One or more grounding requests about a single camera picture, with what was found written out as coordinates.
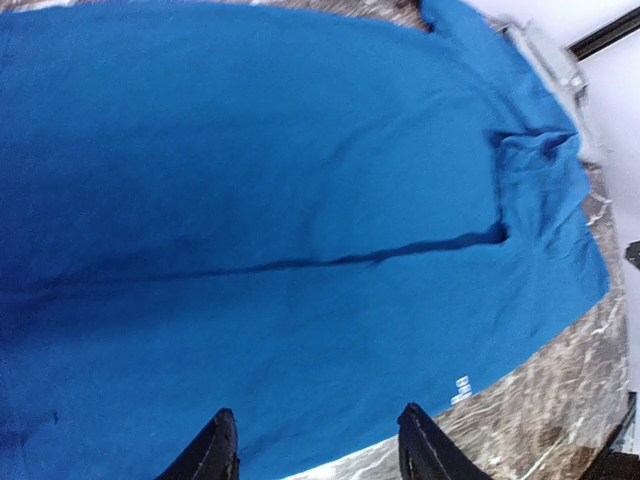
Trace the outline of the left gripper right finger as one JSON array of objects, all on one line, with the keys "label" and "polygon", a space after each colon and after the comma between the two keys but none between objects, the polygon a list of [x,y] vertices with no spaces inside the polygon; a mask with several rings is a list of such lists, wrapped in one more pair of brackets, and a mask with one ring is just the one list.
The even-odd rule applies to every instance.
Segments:
[{"label": "left gripper right finger", "polygon": [[399,470],[403,480],[491,480],[417,403],[398,418]]}]

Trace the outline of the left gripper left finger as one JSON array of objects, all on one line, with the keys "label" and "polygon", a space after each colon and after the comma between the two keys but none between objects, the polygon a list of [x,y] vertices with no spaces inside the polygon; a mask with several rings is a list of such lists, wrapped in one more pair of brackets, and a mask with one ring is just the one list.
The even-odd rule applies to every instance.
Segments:
[{"label": "left gripper left finger", "polygon": [[220,409],[157,480],[238,480],[238,432],[233,411]]}]

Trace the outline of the blue printed t-shirt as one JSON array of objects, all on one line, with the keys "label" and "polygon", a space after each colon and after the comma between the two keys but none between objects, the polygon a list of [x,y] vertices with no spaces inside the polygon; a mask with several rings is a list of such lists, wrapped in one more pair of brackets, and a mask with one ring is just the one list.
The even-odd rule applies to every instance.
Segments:
[{"label": "blue printed t-shirt", "polygon": [[425,30],[105,2],[1,18],[1,475],[241,475],[391,437],[608,292],[579,135],[472,7]]}]

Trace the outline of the grey button shirt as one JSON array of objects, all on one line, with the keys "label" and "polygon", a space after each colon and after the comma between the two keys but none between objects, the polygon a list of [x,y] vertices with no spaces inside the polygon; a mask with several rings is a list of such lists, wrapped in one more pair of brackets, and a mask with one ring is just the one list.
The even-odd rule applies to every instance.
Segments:
[{"label": "grey button shirt", "polygon": [[499,19],[496,26],[534,68],[571,118],[580,135],[580,160],[604,167],[611,149],[593,115],[589,82],[577,57],[533,21],[519,24],[511,19]]}]

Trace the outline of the right black frame post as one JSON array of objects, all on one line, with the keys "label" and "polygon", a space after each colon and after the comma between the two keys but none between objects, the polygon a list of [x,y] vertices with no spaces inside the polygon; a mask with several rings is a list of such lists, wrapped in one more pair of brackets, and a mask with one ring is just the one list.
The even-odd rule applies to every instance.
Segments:
[{"label": "right black frame post", "polygon": [[574,42],[568,50],[578,61],[583,61],[635,33],[639,27],[640,7],[636,7]]}]

